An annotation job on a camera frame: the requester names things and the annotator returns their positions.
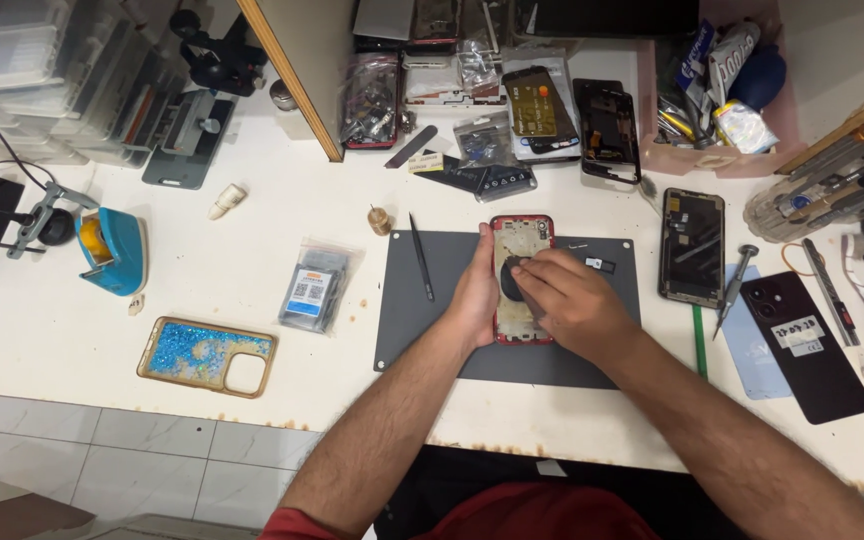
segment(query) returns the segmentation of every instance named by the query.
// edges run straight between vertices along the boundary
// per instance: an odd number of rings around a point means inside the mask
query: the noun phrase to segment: screwdriver
[[[745,268],[749,266],[749,260],[759,254],[759,248],[752,244],[743,244],[739,246],[738,253],[742,254],[742,260],[739,260],[738,266],[735,268],[735,274],[728,282],[726,304],[722,307],[722,311],[719,311],[719,322],[715,324],[715,333],[712,335],[712,341],[715,341],[715,337],[719,335],[722,323],[725,322],[726,317],[729,316],[729,310],[736,303],[738,289],[742,288],[742,277],[745,275]]]

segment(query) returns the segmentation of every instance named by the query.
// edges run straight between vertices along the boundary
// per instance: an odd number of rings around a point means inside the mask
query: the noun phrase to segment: qr code
[[[309,295],[307,298],[309,300],[322,300],[322,293],[324,290],[326,290],[325,287],[312,285],[312,288],[309,289]]]

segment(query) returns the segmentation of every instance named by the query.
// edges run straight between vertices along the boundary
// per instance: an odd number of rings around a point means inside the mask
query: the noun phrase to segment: person
[[[262,540],[361,538],[389,504],[463,363],[494,341],[495,240],[485,223],[479,234],[450,306],[322,437]],[[626,314],[593,269],[568,252],[544,250],[513,277],[545,311],[538,324],[615,382],[741,532],[763,540],[864,539],[864,498],[856,489],[678,362]],[[659,538],[622,498],[548,481],[495,485],[432,525],[415,538]],[[378,523],[376,531],[381,538]]]

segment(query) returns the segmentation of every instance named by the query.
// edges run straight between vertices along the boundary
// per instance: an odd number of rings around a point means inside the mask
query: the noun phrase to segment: hairy forearm
[[[864,499],[855,489],[644,332],[621,360],[600,367],[750,536],[864,538]]]
[[[360,538],[426,442],[474,345],[439,320],[359,396],[318,442],[279,506]]]

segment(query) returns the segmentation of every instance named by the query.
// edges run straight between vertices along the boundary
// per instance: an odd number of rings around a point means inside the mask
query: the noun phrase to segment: blue tape dispenser
[[[136,216],[98,207],[78,217],[75,231],[78,246],[92,267],[78,274],[80,278],[118,296],[130,296],[145,287],[145,227]]]

